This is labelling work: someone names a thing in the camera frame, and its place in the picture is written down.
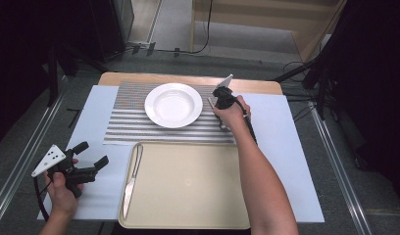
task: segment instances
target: beige tray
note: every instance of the beige tray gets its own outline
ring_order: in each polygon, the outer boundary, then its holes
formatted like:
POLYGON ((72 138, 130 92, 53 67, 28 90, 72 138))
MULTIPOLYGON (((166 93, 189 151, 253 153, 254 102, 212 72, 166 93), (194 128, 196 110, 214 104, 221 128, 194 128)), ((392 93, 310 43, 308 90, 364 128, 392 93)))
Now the beige tray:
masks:
MULTIPOLYGON (((140 142, 143 154, 125 228, 247 229, 234 145, 140 142)), ((126 182, 136 159, 132 150, 126 182)))

